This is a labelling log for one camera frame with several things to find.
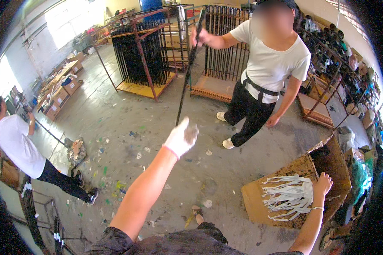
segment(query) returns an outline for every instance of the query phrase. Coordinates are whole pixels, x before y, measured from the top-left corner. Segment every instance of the white glove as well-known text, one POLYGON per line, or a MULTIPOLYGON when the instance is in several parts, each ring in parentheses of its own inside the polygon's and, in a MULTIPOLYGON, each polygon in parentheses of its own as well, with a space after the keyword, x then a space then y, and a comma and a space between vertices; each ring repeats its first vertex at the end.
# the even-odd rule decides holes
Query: white glove
POLYGON ((178 160, 195 145, 197 135, 199 134, 197 125, 193 127, 188 127, 188 125, 189 117, 185 117, 183 121, 171 131, 166 142, 162 145, 162 147, 171 150, 177 156, 178 160))

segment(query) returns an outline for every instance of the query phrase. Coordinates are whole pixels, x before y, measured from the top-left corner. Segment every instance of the white t-shirt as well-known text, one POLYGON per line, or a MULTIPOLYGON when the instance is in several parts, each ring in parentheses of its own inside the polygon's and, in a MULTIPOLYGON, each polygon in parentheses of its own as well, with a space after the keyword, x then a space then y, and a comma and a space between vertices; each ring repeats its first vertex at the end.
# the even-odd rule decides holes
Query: white t-shirt
POLYGON ((14 114, 0 120, 0 147, 13 163, 33 179, 41 176, 45 157, 27 137, 29 125, 14 114))
MULTIPOLYGON (((246 71, 253 83, 274 92, 281 91, 289 75, 302 81, 306 80, 311 53, 301 38, 298 36, 295 43, 286 51, 276 51, 256 38, 251 31, 250 22, 251 20, 246 20, 230 31, 238 41, 250 45, 250 57, 247 69, 241 74, 241 83, 247 78, 246 71)), ((245 89, 258 99, 259 91, 252 85, 247 83, 245 89)), ((277 100, 278 96, 263 93, 263 103, 270 104, 277 100)))

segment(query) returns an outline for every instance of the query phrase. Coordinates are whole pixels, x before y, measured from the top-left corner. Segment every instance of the black belt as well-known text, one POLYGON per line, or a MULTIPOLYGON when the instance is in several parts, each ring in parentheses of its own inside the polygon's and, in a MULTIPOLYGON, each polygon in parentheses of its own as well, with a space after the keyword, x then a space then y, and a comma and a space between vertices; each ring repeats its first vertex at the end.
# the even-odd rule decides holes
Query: black belt
POLYGON ((247 79, 245 79, 245 81, 244 81, 244 83, 243 83, 244 86, 245 86, 245 84, 248 82, 251 86, 254 87, 254 89, 258 90, 258 91, 260 92, 260 94, 258 94, 258 100, 261 99, 261 101, 262 101, 263 93, 264 93, 264 94, 267 94, 267 95, 278 96, 278 93, 279 93, 279 92, 270 91, 270 90, 268 90, 268 89, 265 89, 265 88, 263 88, 263 87, 261 87, 261 86, 258 86, 258 85, 255 84, 255 83, 253 83, 253 81, 250 79, 250 77, 248 77, 247 72, 245 72, 245 76, 247 77, 247 79))

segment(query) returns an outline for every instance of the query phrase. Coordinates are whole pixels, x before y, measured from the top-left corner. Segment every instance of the window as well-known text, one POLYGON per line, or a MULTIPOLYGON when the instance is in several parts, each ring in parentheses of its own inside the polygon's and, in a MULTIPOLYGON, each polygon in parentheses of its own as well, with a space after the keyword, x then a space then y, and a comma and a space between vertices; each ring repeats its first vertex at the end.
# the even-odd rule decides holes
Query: window
POLYGON ((23 89, 15 78, 13 71, 11 70, 6 55, 4 55, 0 60, 0 95, 5 97, 10 93, 10 90, 14 86, 16 86, 20 93, 23 92, 23 89))
POLYGON ((93 26, 87 0, 66 0, 49 10, 45 20, 58 49, 93 26))
MULTIPOLYGON (((335 0, 326 0, 328 3, 333 5, 336 9, 338 9, 338 1, 335 0)), ((353 11, 345 4, 343 1, 340 1, 339 12, 345 16, 345 18, 352 23, 354 28, 362 35, 363 39, 372 47, 370 40, 365 32, 365 29, 360 24, 358 18, 353 14, 353 11)))

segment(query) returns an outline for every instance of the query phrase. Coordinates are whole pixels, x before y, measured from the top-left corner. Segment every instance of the man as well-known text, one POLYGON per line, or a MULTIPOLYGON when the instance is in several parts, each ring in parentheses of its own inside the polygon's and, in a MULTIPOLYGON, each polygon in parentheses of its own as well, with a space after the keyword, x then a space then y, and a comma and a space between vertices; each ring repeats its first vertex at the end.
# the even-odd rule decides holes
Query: man
POLYGON ((192 44, 214 49, 229 48, 237 43, 250 45, 247 68, 236 83, 230 106, 217 118, 234 126, 247 117, 240 132, 223 141, 227 149, 239 147, 267 123, 273 127, 294 101, 302 81, 306 80, 311 54, 295 32, 302 12, 294 0, 260 0, 253 18, 225 35, 211 35, 204 28, 192 44), (271 116, 284 81, 291 76, 278 111, 271 116))
POLYGON ((6 103, 0 96, 0 147, 11 161, 31 178, 54 184, 64 192, 93 204, 98 197, 98 189, 85 192, 80 171, 75 177, 61 174, 27 137, 34 134, 34 115, 29 113, 30 124, 27 124, 17 114, 6 116, 6 112, 6 103))
MULTIPOLYGON (((242 255, 228 245, 227 239, 213 223, 204 222, 196 216, 197 229, 152 236, 137 242, 140 230, 150 208, 158 199, 166 180, 179 158, 191 149, 198 132, 186 141, 185 130, 189 124, 186 117, 170 133, 150 166, 130 186, 103 236, 87 252, 89 255, 112 254, 224 254, 242 255)), ((288 252, 276 254, 309 255, 322 225, 325 195, 332 187, 331 177, 321 173, 314 184, 314 201, 311 212, 288 252)))

